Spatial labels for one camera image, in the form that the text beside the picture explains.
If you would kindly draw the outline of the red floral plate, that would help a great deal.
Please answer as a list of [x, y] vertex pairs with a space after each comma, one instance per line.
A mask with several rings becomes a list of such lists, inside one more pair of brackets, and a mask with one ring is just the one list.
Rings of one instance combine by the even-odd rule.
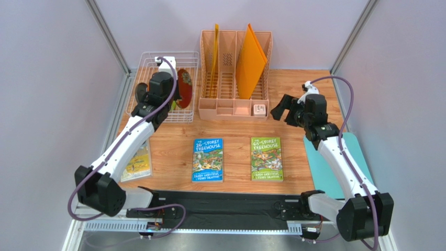
[[193, 82], [189, 72], [180, 69], [177, 72], [177, 88], [175, 90], [174, 100], [181, 109], [189, 106], [193, 95]]

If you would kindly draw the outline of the lime green plate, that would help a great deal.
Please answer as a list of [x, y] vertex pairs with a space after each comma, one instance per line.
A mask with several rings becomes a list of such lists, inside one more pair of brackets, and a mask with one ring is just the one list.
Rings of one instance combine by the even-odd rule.
[[170, 111], [174, 111], [174, 110], [175, 110], [175, 108], [176, 108], [176, 102], [174, 101], [174, 102], [172, 102], [172, 105], [171, 105]]

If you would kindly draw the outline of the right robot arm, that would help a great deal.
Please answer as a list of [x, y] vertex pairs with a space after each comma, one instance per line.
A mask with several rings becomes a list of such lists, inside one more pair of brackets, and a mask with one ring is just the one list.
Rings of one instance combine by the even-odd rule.
[[288, 110], [285, 122], [301, 127], [305, 138], [325, 159], [341, 186], [345, 201], [329, 197], [322, 190], [303, 192], [301, 208], [306, 214], [316, 214], [336, 224], [340, 236], [347, 242], [372, 238], [375, 250], [381, 236], [389, 233], [394, 200], [381, 193], [354, 161], [342, 131], [328, 121], [326, 98], [308, 94], [304, 100], [285, 94], [271, 110], [274, 120], [280, 120]]

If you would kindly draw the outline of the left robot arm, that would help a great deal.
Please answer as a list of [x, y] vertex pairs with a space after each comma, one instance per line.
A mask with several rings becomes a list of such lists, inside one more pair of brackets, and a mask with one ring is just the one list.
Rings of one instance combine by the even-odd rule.
[[125, 129], [89, 167], [79, 166], [75, 171], [76, 188], [70, 201], [77, 196], [81, 204], [109, 217], [123, 209], [150, 205], [153, 194], [148, 189], [123, 189], [119, 182], [140, 146], [168, 117], [176, 88], [176, 73], [156, 72], [152, 75], [149, 90], [134, 107]]

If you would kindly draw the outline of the white power adapter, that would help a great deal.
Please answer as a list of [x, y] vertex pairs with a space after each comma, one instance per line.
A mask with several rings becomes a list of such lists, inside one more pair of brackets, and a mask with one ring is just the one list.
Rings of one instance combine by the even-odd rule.
[[267, 109], [265, 104], [254, 104], [252, 107], [252, 114], [255, 117], [265, 117]]

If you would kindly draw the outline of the black plate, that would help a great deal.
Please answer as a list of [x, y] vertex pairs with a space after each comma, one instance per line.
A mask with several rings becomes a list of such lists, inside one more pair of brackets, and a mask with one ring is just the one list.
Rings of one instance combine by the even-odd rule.
[[136, 86], [135, 89], [135, 100], [139, 104], [141, 102], [145, 103], [147, 102], [147, 91], [148, 91], [148, 85], [146, 83], [139, 83]]

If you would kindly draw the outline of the green treehouse book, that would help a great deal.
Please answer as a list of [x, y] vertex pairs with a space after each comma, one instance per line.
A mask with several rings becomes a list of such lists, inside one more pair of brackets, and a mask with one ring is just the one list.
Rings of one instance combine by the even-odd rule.
[[281, 139], [279, 137], [251, 138], [251, 180], [284, 180]]

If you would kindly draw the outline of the pink plastic file organizer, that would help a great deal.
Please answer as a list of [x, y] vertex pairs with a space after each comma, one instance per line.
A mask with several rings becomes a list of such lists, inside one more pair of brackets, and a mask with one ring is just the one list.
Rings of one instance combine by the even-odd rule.
[[[239, 60], [244, 31], [220, 30], [218, 62], [214, 97], [210, 97], [211, 65], [214, 47], [214, 31], [202, 30], [200, 37], [201, 84], [198, 95], [198, 113], [202, 120], [266, 121], [269, 115], [268, 77], [266, 64], [250, 99], [240, 99], [236, 84], [236, 67]], [[265, 104], [267, 115], [255, 117], [254, 104]]]

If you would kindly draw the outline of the large orange folder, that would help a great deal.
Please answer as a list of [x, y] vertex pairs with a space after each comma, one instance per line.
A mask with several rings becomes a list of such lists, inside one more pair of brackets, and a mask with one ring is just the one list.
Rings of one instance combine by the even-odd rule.
[[240, 99], [250, 99], [267, 63], [267, 57], [249, 23], [236, 67]]

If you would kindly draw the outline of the teal cutting board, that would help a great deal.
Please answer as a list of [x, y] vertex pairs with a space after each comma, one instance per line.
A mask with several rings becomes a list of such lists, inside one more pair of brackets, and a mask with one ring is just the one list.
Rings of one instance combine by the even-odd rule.
[[[370, 182], [373, 182], [369, 167], [365, 161], [362, 149], [356, 136], [353, 133], [345, 132], [343, 133], [343, 138], [345, 139], [345, 143], [350, 154], [352, 155], [352, 158], [358, 164], [366, 178]], [[305, 137], [303, 138], [303, 142], [315, 189], [324, 191], [328, 196], [334, 199], [344, 199], [341, 186], [328, 163], [321, 156], [321, 154], [315, 150], [313, 144]]]

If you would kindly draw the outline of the thin orange folder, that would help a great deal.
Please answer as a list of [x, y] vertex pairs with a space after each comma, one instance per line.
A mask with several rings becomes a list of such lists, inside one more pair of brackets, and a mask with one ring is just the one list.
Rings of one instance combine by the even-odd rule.
[[212, 57], [212, 65], [211, 65], [211, 78], [210, 78], [210, 97], [214, 97], [214, 82], [216, 80], [216, 72], [217, 72], [217, 62], [218, 62], [218, 42], [219, 42], [219, 25], [215, 24], [214, 26], [214, 47], [213, 47], [213, 57]]

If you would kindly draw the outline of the yellow book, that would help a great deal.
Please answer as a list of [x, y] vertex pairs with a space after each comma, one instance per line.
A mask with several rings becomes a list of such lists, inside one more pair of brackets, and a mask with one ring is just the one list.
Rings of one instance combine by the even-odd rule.
[[120, 181], [130, 182], [133, 180], [143, 179], [151, 177], [152, 159], [150, 151], [150, 141], [146, 140], [137, 150], [136, 154], [132, 157], [124, 170]]

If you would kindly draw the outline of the blue treehouse book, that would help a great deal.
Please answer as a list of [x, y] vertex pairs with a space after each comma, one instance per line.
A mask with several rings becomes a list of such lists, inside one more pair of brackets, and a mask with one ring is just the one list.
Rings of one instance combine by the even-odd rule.
[[192, 182], [223, 182], [224, 141], [222, 138], [195, 139]]

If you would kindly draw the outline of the black base mat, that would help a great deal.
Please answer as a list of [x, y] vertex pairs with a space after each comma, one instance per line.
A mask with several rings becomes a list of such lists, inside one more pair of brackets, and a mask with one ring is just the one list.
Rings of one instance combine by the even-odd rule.
[[163, 227], [181, 223], [192, 230], [285, 230], [288, 221], [316, 222], [299, 195], [167, 191], [155, 192], [154, 211], [127, 210], [127, 218], [157, 219]]

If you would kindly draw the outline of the aluminium frame rail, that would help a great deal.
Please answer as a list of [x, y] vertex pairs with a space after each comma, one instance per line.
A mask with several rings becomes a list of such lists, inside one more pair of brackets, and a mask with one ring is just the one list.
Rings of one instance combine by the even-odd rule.
[[78, 220], [139, 220], [138, 230], [194, 232], [289, 232], [308, 235], [304, 223], [331, 221], [344, 240], [389, 231], [393, 201], [386, 193], [341, 201], [320, 190], [301, 195], [147, 191], [81, 197], [72, 213]]

